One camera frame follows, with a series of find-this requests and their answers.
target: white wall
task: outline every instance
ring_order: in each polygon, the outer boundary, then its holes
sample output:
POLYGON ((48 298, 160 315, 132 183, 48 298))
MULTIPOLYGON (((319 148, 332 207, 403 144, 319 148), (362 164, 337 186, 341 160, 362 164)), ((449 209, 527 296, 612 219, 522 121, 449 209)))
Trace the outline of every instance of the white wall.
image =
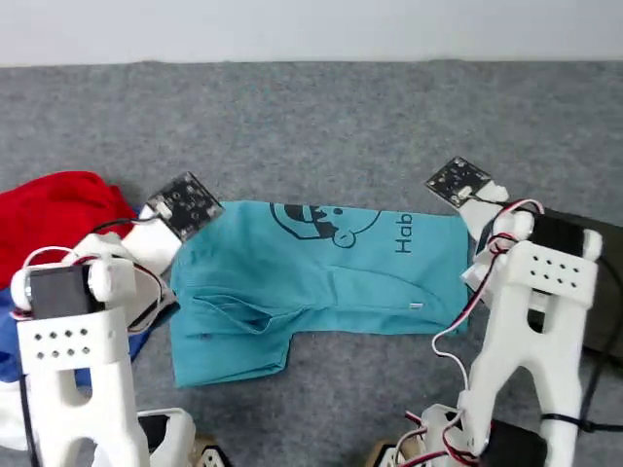
POLYGON ((2 0, 0 65, 623 57, 623 0, 2 0))

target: teal t-shirt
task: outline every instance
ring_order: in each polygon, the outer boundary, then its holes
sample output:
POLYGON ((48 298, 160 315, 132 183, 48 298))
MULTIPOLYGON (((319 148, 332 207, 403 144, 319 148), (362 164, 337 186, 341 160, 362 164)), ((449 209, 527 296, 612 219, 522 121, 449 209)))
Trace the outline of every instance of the teal t-shirt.
POLYGON ((180 386, 276 373, 298 332, 433 334, 465 305, 468 234, 459 217, 223 204, 172 269, 180 386))

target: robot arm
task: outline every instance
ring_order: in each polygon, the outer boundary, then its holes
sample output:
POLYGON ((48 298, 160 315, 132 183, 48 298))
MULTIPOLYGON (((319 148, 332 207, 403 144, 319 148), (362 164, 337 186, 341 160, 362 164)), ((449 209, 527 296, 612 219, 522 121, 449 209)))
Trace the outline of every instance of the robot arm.
POLYGON ((45 467, 73 465, 84 438, 97 443, 94 465, 186 467, 195 436, 188 414, 136 412, 128 331, 174 303, 159 275, 221 212, 188 172, 147 201, 140 217, 149 221, 124 239, 93 233, 61 263, 16 273, 12 295, 27 318, 18 323, 21 364, 45 467), (90 398, 76 387, 79 368, 90 369, 90 398))
MULTIPOLYGON (((422 415, 426 451, 444 450, 444 430, 460 414, 461 427, 447 433, 454 446, 480 456, 481 466, 501 466, 508 462, 503 459, 509 450, 506 445, 506 452, 501 452, 499 440, 508 435, 496 433, 497 422, 492 423, 495 398, 518 367, 531 372, 543 413, 579 416, 578 366, 602 238, 543 212, 518 210, 519 203, 505 202, 506 190, 489 174, 461 158, 450 161, 426 185, 458 210, 477 241, 474 263, 463 279, 474 290, 486 281, 482 300, 491 309, 483 348, 471 367, 469 386, 460 393, 458 412, 433 406, 422 415), (501 236, 501 244, 488 248, 487 239, 496 235, 501 236), (542 313, 542 331, 529 324, 530 310, 542 313)), ((510 446, 524 450, 527 466, 569 467, 577 426, 544 420, 541 436, 543 455, 538 453, 538 442, 526 448, 518 438, 510 446)), ((513 465, 522 465, 517 463, 517 452, 510 455, 515 456, 513 465)), ((444 456, 432 465, 470 464, 444 456)))

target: red cloth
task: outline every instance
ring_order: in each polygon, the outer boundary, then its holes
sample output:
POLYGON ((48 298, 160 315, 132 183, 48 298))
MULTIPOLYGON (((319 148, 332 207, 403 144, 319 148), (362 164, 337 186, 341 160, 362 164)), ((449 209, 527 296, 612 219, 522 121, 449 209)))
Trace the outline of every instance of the red cloth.
MULTIPOLYGON (((0 289, 33 250, 74 247, 92 228, 113 219, 134 217, 117 187, 96 173, 60 172, 0 194, 0 289)), ((124 236, 131 225, 110 229, 124 236)), ((32 264, 59 261, 65 253, 46 252, 32 264)))

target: cartoon face print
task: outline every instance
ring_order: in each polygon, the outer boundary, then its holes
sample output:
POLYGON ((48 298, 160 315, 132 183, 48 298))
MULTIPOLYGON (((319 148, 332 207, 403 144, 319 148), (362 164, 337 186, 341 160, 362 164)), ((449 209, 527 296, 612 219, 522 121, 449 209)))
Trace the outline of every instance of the cartoon face print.
POLYGON ((381 211, 367 209, 278 203, 271 203, 271 213, 296 238, 331 238, 340 248, 354 246, 357 234, 370 229, 381 215, 381 211))

